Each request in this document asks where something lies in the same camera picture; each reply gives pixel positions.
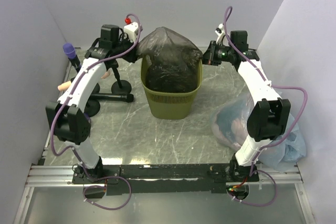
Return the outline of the grey translucent trash bag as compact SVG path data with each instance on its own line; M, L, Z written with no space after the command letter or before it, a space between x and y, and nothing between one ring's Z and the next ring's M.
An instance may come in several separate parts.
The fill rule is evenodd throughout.
M167 93L196 89L202 52L181 34L158 27L141 40L137 54L150 62L145 74L148 89Z

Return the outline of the translucent bag with clothes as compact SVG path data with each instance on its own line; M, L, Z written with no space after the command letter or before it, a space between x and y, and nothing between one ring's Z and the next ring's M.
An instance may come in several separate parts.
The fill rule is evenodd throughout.
M248 91L219 108L212 116L212 131L218 143L238 151L247 137L246 123L253 108L254 103ZM306 154L304 138L299 126L295 125L280 145L262 151L258 160L279 172L285 172Z

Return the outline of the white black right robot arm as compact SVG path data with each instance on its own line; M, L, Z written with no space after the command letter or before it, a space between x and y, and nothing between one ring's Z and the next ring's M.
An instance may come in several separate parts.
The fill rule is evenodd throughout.
M271 87L257 53L249 48L246 31L236 30L227 35L222 27L218 27L215 33L217 39L210 42L202 63L219 66L229 62L250 93L252 110L246 123L240 121L238 112L226 106L215 114L211 125L217 139L236 151L227 172L231 180L238 182L254 170L254 164L266 146L284 134L291 104Z

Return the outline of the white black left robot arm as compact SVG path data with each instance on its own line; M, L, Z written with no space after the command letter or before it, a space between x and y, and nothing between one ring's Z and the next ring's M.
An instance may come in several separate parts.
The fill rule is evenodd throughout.
M50 126L50 143L54 137L63 141L78 159L78 173L90 182L98 183L104 171L101 157L89 140L91 123L85 116L85 106L96 84L119 57L135 61L135 48L142 28L137 22L128 22L123 28L103 25L101 35L87 50L81 68L56 102L46 106Z

